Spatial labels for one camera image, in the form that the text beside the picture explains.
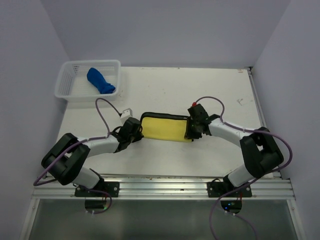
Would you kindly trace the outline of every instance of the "black zipper trim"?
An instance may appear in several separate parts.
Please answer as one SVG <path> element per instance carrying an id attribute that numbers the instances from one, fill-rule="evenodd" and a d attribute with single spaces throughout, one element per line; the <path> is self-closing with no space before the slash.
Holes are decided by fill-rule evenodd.
<path id="1" fill-rule="evenodd" d="M 188 116 L 173 115 L 169 113 L 158 113 L 158 112 L 144 112 L 141 115 L 140 122 L 142 123 L 143 118 L 155 118 L 155 119 L 171 119 L 171 120 L 187 120 Z"/>

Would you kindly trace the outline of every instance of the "blue plush toy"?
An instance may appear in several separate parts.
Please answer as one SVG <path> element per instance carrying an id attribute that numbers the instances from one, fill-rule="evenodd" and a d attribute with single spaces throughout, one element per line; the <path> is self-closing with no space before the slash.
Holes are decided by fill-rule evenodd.
<path id="1" fill-rule="evenodd" d="M 104 76 L 93 67 L 89 69 L 86 78 L 99 90 L 100 94 L 112 94 L 116 89 L 115 86 L 106 82 Z"/>

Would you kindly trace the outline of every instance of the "cable connector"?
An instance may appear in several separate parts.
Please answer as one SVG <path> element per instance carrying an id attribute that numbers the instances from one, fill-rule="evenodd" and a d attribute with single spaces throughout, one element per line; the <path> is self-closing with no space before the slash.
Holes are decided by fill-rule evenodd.
<path id="1" fill-rule="evenodd" d="M 122 124 L 124 124 L 128 118 L 132 118 L 132 117 L 133 117 L 133 113 L 131 108 L 127 108 L 126 110 L 122 111 L 120 115 L 120 121 Z"/>

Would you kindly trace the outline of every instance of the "yellow pouch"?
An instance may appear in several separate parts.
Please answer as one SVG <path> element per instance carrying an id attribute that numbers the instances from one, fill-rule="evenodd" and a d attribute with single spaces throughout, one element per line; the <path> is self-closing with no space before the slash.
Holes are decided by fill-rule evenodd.
<path id="1" fill-rule="evenodd" d="M 185 139 L 187 116 L 145 112 L 142 114 L 140 122 L 142 134 L 145 138 L 192 142 L 192 139 Z"/>

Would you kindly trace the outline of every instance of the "small white object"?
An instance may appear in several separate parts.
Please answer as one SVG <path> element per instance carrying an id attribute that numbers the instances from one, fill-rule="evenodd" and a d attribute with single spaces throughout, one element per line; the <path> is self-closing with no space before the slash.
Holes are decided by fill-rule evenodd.
<path id="1" fill-rule="evenodd" d="M 97 69 L 104 79 L 115 86 L 110 94 L 100 94 L 87 79 L 90 68 Z M 69 102 L 94 102 L 97 98 L 113 101 L 121 85 L 121 63 L 118 60 L 67 61 L 58 74 L 54 95 Z"/>
<path id="2" fill-rule="evenodd" d="M 128 118 L 132 118 L 133 117 L 133 113 L 132 113 L 132 110 L 131 108 L 127 108 L 126 110 L 124 110 L 120 116 L 120 121 L 122 124 L 125 123 L 125 121 L 128 119 Z"/>

